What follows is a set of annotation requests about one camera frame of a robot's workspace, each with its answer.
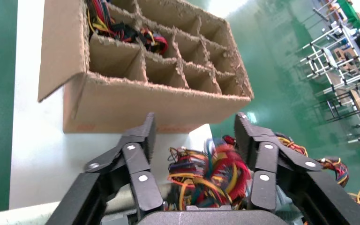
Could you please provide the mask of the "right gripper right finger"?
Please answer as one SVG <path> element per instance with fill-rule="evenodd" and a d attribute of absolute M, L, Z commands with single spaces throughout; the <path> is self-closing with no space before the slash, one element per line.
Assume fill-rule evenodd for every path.
<path fill-rule="evenodd" d="M 360 206 L 315 160 L 284 146 L 268 128 L 237 113 L 234 133 L 253 171 L 248 207 L 274 212 L 277 188 L 292 199 L 310 225 L 360 225 Z"/>

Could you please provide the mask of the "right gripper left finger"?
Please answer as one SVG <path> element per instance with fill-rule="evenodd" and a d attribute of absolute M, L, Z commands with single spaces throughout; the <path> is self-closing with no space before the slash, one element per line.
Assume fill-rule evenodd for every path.
<path fill-rule="evenodd" d="M 142 125 L 125 131 L 114 148 L 86 164 L 46 223 L 99 225 L 107 203 L 125 185 L 131 187 L 138 220 L 162 210 L 164 200 L 149 158 L 155 139 L 156 122 L 150 112 Z"/>

